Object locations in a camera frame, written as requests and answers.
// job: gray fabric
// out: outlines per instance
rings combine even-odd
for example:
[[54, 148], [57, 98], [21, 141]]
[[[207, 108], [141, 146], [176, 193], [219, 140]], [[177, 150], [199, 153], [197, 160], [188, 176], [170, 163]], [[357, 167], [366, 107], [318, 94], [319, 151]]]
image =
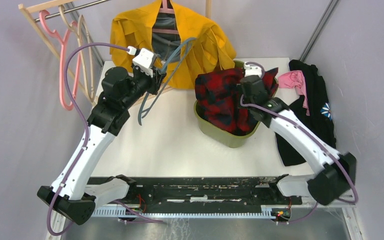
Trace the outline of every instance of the gray fabric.
[[[172, 14], [159, 13], [155, 24], [153, 26], [156, 29], [173, 29], [176, 30], [176, 19]], [[169, 56], [180, 45], [180, 36], [178, 34], [168, 33], [152, 33], [152, 48], [153, 51], [159, 56], [162, 61], [166, 61]], [[178, 52], [170, 61], [176, 63], [180, 60], [180, 52]]]

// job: pink hanger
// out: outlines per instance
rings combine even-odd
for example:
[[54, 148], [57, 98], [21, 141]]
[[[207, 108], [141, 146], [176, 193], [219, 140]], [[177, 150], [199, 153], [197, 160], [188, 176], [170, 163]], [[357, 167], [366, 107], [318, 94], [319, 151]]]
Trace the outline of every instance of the pink hanger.
[[162, 0], [162, 8], [159, 9], [159, 12], [163, 14], [175, 14], [174, 9], [169, 8], [167, 0]]
[[[67, 29], [64, 34], [64, 38], [61, 38], [61, 35], [57, 32], [57, 30], [50, 30], [45, 17], [48, 16], [50, 13], [47, 10], [41, 10], [39, 12], [39, 18], [40, 18], [40, 24], [42, 25], [43, 29], [49, 36], [52, 38], [55, 38], [58, 40], [59, 44], [61, 44], [61, 52], [59, 56], [59, 101], [61, 102], [61, 105], [63, 108], [66, 110], [70, 111], [73, 109], [73, 103], [70, 101], [69, 104], [66, 103], [66, 96], [65, 96], [65, 85], [64, 85], [64, 75], [63, 75], [63, 69], [64, 65], [66, 63], [66, 52], [67, 52], [67, 47], [69, 43], [69, 37], [71, 31]], [[72, 26], [77, 27], [77, 22], [73, 21], [71, 22]], [[77, 55], [77, 64], [76, 64], [76, 69], [75, 69], [75, 76], [74, 76], [74, 87], [72, 89], [72, 96], [74, 99], [76, 99], [77, 95], [77, 90], [78, 90], [78, 85], [79, 85], [79, 76], [80, 76], [80, 66], [81, 66], [81, 59], [80, 59], [80, 54]]]
[[[175, 14], [175, 10], [169, 8], [169, 5], [167, 4], [167, 0], [162, 0], [162, 7], [159, 9], [159, 13], [163, 14]], [[159, 29], [159, 28], [153, 28], [153, 33], [160, 33], [160, 34], [179, 34], [179, 31], [174, 29]]]

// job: pink cloth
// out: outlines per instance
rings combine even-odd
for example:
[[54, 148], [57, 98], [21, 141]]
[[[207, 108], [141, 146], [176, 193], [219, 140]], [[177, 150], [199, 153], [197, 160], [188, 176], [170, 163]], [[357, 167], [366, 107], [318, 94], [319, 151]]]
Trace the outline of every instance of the pink cloth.
[[302, 107], [307, 109], [307, 116], [310, 116], [309, 104], [307, 99], [307, 89], [306, 89], [306, 79], [301, 70], [290, 71], [285, 74], [282, 74], [278, 79], [279, 88], [281, 89], [291, 89], [295, 88], [296, 93], [299, 95], [304, 95], [304, 103]]

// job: red wire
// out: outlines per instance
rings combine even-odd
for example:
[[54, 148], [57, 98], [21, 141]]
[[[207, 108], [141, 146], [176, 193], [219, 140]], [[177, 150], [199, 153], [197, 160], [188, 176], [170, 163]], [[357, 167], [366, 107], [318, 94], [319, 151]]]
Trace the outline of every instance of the red wire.
[[145, 205], [145, 207], [144, 207], [143, 210], [142, 210], [142, 213], [144, 213], [145, 210], [147, 209], [147, 205], [145, 204], [145, 200], [141, 197], [140, 194], [138, 194], [137, 196], [139, 197], [139, 208], [141, 208], [141, 206], [142, 206], [142, 202], [143, 202], [143, 204]]

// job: metal floor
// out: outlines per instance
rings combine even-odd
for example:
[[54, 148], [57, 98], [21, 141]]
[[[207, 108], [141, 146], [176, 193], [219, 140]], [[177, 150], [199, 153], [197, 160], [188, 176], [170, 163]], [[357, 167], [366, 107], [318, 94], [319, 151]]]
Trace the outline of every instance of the metal floor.
[[[293, 208], [292, 220], [310, 209]], [[306, 220], [276, 226], [268, 219], [165, 218], [165, 224], [130, 224], [93, 217], [74, 225], [63, 240], [350, 240], [341, 208], [319, 208]]]

